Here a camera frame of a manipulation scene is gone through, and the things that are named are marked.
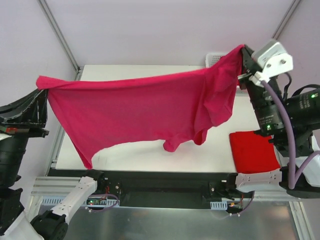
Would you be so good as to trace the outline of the folded red t shirt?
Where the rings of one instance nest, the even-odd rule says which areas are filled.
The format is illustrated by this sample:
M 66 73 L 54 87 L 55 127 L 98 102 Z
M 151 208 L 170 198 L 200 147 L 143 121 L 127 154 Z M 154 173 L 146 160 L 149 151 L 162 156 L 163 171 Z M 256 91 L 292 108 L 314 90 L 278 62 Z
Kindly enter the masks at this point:
M 237 173 L 258 174 L 271 172 L 281 166 L 277 160 L 271 137 L 253 131 L 236 131 L 229 134 L 229 142 Z

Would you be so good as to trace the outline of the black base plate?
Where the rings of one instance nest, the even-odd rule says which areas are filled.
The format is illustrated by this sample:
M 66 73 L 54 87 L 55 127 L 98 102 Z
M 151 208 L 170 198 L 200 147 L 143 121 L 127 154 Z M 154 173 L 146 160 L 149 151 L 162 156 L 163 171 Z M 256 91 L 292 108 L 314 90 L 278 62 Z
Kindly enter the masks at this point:
M 95 194 L 110 194 L 116 199 L 120 207 L 137 208 L 142 199 L 137 192 L 188 191 L 200 194 L 204 198 L 204 205 L 193 200 L 191 205 L 195 210 L 210 209 L 211 203 L 221 202 L 223 199 L 234 201 L 250 200 L 255 191 L 248 193 L 236 189 L 229 180 L 236 178 L 235 173 L 195 173 L 195 172 L 144 172 L 144 171 L 99 171 L 87 170 L 84 177 L 91 177 L 97 181 Z

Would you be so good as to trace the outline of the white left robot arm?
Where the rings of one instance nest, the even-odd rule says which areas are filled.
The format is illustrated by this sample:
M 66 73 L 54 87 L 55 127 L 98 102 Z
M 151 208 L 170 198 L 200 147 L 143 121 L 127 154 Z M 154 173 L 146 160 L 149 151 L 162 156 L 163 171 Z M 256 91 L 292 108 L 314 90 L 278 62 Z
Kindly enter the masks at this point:
M 76 211 L 91 194 L 99 195 L 106 182 L 88 171 L 55 207 L 37 214 L 42 197 L 21 201 L 23 189 L 13 186 L 30 138 L 44 138 L 48 117 L 48 92 L 34 90 L 0 108 L 0 238 L 2 240 L 63 240 Z

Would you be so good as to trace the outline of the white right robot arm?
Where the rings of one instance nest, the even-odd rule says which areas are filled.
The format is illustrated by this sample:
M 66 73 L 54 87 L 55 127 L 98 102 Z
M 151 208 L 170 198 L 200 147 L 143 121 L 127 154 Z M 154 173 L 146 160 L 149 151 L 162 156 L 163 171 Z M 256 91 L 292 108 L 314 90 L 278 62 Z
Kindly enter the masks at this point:
M 259 129 L 255 133 L 285 158 L 287 166 L 253 174 L 255 183 L 279 185 L 296 198 L 320 196 L 320 148 L 314 131 L 320 128 L 320 87 L 308 84 L 292 95 L 289 86 L 280 89 L 279 75 L 289 75 L 293 57 L 283 45 L 272 40 L 260 50 L 241 49 L 242 90 L 248 92 Z

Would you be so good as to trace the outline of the pink t shirt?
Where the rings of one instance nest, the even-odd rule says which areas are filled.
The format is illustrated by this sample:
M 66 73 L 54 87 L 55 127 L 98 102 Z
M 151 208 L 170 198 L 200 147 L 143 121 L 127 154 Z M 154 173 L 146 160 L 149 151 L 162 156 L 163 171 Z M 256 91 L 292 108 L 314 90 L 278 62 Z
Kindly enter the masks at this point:
M 202 145 L 208 130 L 230 119 L 243 69 L 239 45 L 209 68 L 112 81 L 66 81 L 40 76 L 39 90 L 92 169 L 100 150 L 124 143 L 163 141 L 168 152 L 193 141 Z

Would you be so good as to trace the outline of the aluminium frame rail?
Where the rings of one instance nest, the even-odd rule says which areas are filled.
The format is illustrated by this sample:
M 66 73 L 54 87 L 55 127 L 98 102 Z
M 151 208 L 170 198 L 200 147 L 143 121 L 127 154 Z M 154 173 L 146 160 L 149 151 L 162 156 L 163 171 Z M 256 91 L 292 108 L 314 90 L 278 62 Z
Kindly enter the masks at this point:
M 56 176 L 39 176 L 35 179 L 31 196 L 33 197 L 51 197 L 52 205 L 57 205 L 63 200 L 79 183 L 79 177 L 56 177 Z M 167 208 L 167 209 L 198 209 L 192 206 L 192 201 L 197 200 L 201 206 L 205 200 L 198 193 L 174 191 L 138 191 L 137 194 L 142 197 L 138 201 L 138 208 Z M 254 201 L 258 202 L 301 202 L 302 199 L 288 195 L 284 191 L 257 191 L 254 194 Z

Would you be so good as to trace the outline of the white plastic laundry basket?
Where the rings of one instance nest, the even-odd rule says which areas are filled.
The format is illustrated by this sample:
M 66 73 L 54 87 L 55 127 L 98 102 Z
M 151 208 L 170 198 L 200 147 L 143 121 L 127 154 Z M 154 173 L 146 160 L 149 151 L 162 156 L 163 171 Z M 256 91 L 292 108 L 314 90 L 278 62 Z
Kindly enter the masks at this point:
M 225 52 L 209 52 L 205 56 L 205 67 L 210 68 L 215 65 L 227 53 Z

